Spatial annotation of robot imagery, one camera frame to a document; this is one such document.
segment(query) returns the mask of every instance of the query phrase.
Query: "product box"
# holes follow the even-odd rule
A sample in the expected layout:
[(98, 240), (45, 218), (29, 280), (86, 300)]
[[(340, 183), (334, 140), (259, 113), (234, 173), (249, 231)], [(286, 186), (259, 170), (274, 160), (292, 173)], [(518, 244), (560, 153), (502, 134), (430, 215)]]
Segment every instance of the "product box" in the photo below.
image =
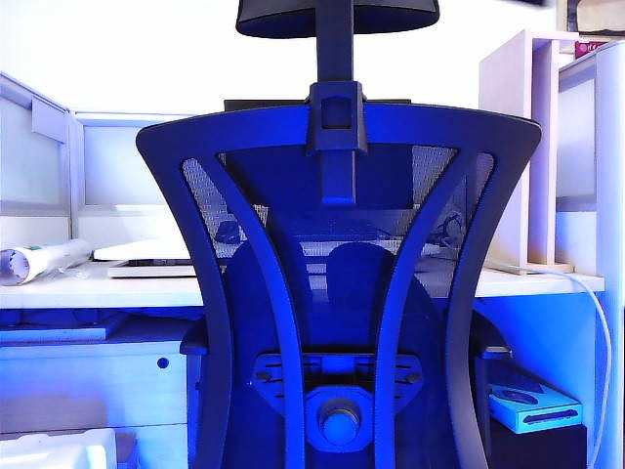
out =
[(582, 404), (497, 363), (488, 371), (490, 415), (515, 433), (531, 433), (582, 423)]

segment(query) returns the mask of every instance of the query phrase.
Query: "white desk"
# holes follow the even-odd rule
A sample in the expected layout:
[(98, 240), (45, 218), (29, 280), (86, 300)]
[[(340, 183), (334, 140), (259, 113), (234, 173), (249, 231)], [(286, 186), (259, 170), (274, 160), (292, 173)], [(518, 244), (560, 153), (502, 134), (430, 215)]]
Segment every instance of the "white desk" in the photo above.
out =
[[(201, 306), (194, 277), (108, 278), (113, 263), (89, 263), (68, 275), (40, 278), (21, 286), (0, 287), (0, 307), (21, 308), (141, 308)], [(601, 277), (579, 276), (595, 291), (604, 291)], [(549, 275), (517, 276), (484, 269), (478, 297), (543, 295), (581, 291), (571, 281)]]

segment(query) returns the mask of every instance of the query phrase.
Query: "desk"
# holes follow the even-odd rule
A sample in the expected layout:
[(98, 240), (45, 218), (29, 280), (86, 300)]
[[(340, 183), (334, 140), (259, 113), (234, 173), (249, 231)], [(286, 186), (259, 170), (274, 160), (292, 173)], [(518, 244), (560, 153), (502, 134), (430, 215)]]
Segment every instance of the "desk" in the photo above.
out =
[[(40, 278), (21, 286), (0, 288), (0, 307), (27, 308), (141, 308), (201, 306), (194, 277), (108, 278), (113, 262), (92, 262), (67, 275)], [(595, 291), (604, 291), (601, 277), (578, 276)], [(323, 282), (312, 282), (313, 289)], [(551, 275), (518, 276), (484, 269), (476, 296), (525, 296), (582, 291), (578, 285)]]
[[(0, 288), (0, 305), (3, 308), (34, 309), (180, 307), (202, 304), (199, 287), (194, 277), (108, 278), (106, 270), (113, 264), (112, 262), (88, 263), (68, 275), (40, 278), (22, 286), (2, 287)], [(579, 277), (594, 290), (604, 290), (602, 278)], [(580, 290), (576, 284), (561, 277), (548, 275), (517, 276), (484, 269), (479, 278), (477, 296), (482, 298), (494, 297), (493, 301), (497, 302), (503, 300), (501, 297), (522, 296), (531, 299), (532, 296), (536, 297), (537, 295), (577, 291)], [(574, 298), (569, 298), (566, 307), (574, 306), (571, 304), (574, 302)], [(498, 304), (495, 310), (499, 310), (500, 306)], [(521, 319), (524, 316), (533, 315), (537, 317), (557, 317), (560, 315), (561, 320), (568, 315), (568, 311), (548, 315), (547, 311), (536, 309), (536, 306), (536, 304), (531, 304), (528, 308), (520, 308), (520, 310), (527, 311), (518, 312), (503, 311), (502, 309), (502, 314), (512, 313)], [(585, 319), (587, 324), (594, 322), (592, 310), (577, 312), (571, 316), (568, 322), (576, 321), (579, 318)], [(173, 327), (166, 325), (170, 323), (167, 321), (172, 321), (172, 324), (178, 325)], [(185, 411), (188, 395), (185, 394), (185, 387), (188, 382), (193, 382), (193, 377), (192, 373), (189, 372), (192, 365), (188, 364), (185, 371), (184, 363), (186, 360), (178, 354), (184, 326), (186, 324), (183, 321), (176, 320), (131, 319), (105, 343), (70, 344), (63, 347), (49, 344), (35, 347), (21, 345), (1, 348), (0, 382), (12, 384), (10, 388), (3, 386), (3, 391), (0, 391), (0, 398), (2, 398), (0, 403), (11, 403), (11, 408), (5, 405), (4, 410), (0, 406), (0, 422), (2, 422), (0, 433), (43, 431), (55, 428), (118, 426), (120, 431), (131, 431), (137, 435), (139, 458), (144, 463), (145, 469), (186, 468), (187, 417)], [(545, 332), (541, 333), (549, 339), (552, 333), (549, 332), (548, 324), (545, 324), (543, 328)], [(537, 336), (540, 335), (540, 331), (534, 332)], [(578, 358), (583, 356), (589, 357), (589, 360), (594, 359), (594, 333), (594, 327), (588, 325), (584, 336), (592, 344), (576, 346), (579, 350), (576, 349), (574, 353), (569, 352), (569, 364), (572, 364), (573, 361), (579, 362)], [(510, 335), (513, 337), (513, 341), (517, 340), (514, 330), (510, 331)], [(561, 337), (558, 340), (564, 343), (568, 340), (567, 337), (569, 336)], [(524, 338), (526, 337), (522, 336), (518, 339), (520, 359), (523, 359), (521, 348)], [(527, 362), (534, 361), (531, 354), (525, 352), (524, 355), (528, 357), (526, 358)], [(166, 357), (170, 361), (167, 369), (157, 367), (156, 362), (161, 357)], [(537, 357), (535, 362), (547, 361), (553, 364), (559, 363), (561, 359), (547, 358), (543, 354)], [(20, 370), (26, 369), (23, 367), (25, 363), (29, 366), (28, 373), (20, 372)], [(81, 364), (67, 368), (65, 363)], [(582, 379), (585, 383), (591, 383), (590, 388), (592, 388), (594, 367), (586, 367), (590, 371), (587, 370), (588, 372)], [(106, 377), (110, 376), (115, 369), (117, 370), (116, 381), (107, 381)], [(566, 374), (569, 367), (562, 369), (564, 370), (562, 373)], [(52, 388), (52, 395), (50, 395), (48, 385), (44, 386), (41, 379), (45, 376), (55, 376), (55, 373), (60, 373), (60, 370), (63, 370), (65, 375), (69, 375), (73, 380), (69, 382), (74, 384), (69, 386), (66, 381), (57, 382)], [(167, 377), (165, 382), (161, 380), (163, 377)], [(98, 387), (103, 387), (101, 390), (97, 390), (93, 383), (98, 383)], [(37, 390), (42, 388), (47, 389), (45, 397), (37, 394), (37, 392), (41, 392)], [(4, 397), (8, 389), (14, 390), (12, 391), (14, 396), (18, 396), (23, 389), (32, 390), (32, 393), (19, 402), (7, 401)], [(588, 413), (590, 414), (592, 413), (593, 390), (584, 390), (584, 393), (579, 396), (583, 397), (583, 401), (589, 404)], [(143, 404), (149, 409), (148, 413), (146, 413)], [(67, 415), (66, 407), (68, 405), (82, 406), (83, 417), (89, 418), (78, 423), (67, 421), (68, 418), (70, 420), (74, 418), (71, 416), (63, 417), (63, 415)], [(15, 414), (16, 411), (29, 409), (27, 414), (29, 416), (23, 422), (32, 423), (33, 419), (37, 421), (38, 418), (41, 418), (38, 416), (39, 413), (46, 414), (44, 407), (60, 409), (60, 413), (57, 412), (56, 417), (54, 417), (56, 420), (54, 418), (53, 421), (44, 420), (47, 422), (45, 425), (39, 422), (37, 425), (33, 424), (27, 428), (17, 423), (21, 421), (21, 418)]]

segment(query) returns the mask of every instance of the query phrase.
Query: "cable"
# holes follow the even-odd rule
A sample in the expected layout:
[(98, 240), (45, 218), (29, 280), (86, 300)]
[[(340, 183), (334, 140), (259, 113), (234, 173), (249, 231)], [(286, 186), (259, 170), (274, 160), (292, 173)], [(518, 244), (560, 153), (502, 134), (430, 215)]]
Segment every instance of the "cable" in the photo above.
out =
[(593, 303), (595, 304), (595, 309), (597, 310), (597, 315), (599, 316), (599, 321), (602, 324), (602, 331), (604, 333), (605, 340), (605, 378), (604, 378), (604, 388), (602, 393), (602, 407), (599, 418), (599, 426), (597, 429), (597, 437), (595, 438), (595, 447), (593, 448), (593, 454), (590, 458), (590, 462), (588, 463), (588, 469), (594, 469), (595, 463), (597, 462), (597, 457), (599, 456), (599, 449), (601, 448), (602, 441), (604, 439), (604, 427), (605, 427), (605, 414), (607, 412), (607, 394), (609, 392), (609, 381), (610, 375), (612, 374), (612, 340), (609, 336), (609, 328), (607, 326), (607, 319), (605, 317), (605, 311), (599, 302), (599, 298), (595, 292), (588, 286), (584, 281), (580, 280), (577, 277), (572, 276), (571, 274), (565, 274), (563, 272), (550, 271), (547, 269), (535, 269), (533, 267), (520, 267), (513, 266), (509, 264), (504, 264), (501, 262), (493, 261), (490, 259), (486, 259), (486, 262), (493, 266), (494, 269), (497, 266), (506, 269), (514, 269), (517, 271), (528, 271), (535, 272), (536, 274), (551, 274), (553, 276), (559, 276), (569, 279), (570, 281), (577, 283), (581, 286), (586, 293), (592, 298)]

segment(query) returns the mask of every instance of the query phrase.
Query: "wall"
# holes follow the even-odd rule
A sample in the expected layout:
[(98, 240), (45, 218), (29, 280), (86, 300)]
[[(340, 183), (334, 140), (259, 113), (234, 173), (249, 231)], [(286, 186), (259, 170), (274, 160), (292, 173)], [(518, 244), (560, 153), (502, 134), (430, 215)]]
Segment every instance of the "wall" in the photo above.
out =
[[(355, 78), (370, 98), (478, 105), (478, 63), (555, 7), (439, 0), (422, 31), (358, 36)], [(0, 0), (0, 69), (74, 110), (206, 113), (223, 99), (303, 98), (314, 41), (234, 30), (234, 0)]]

